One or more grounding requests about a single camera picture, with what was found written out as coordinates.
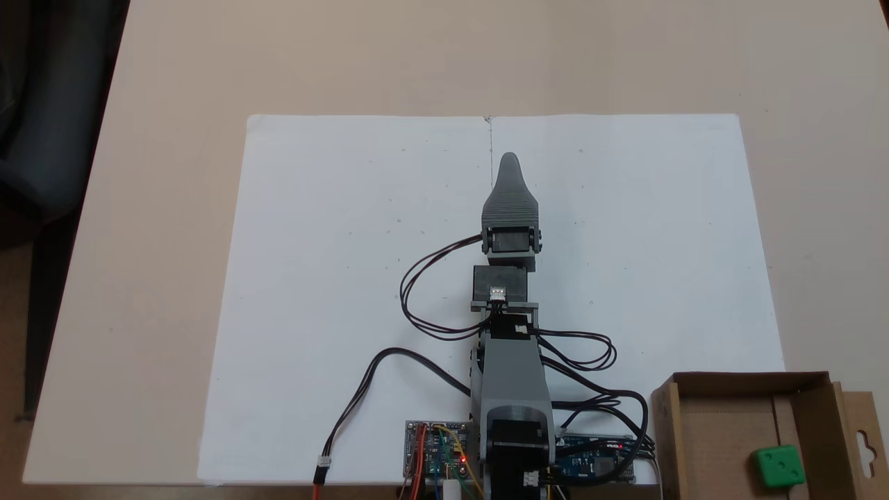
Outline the wide ridged grey gripper finger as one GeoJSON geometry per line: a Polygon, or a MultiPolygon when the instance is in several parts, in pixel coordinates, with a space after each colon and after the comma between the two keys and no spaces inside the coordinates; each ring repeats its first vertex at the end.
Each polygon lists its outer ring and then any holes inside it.
{"type": "Polygon", "coordinates": [[[531,228],[539,226],[539,206],[525,184],[520,159],[507,152],[499,161],[497,179],[483,204],[483,228],[531,228]]]}

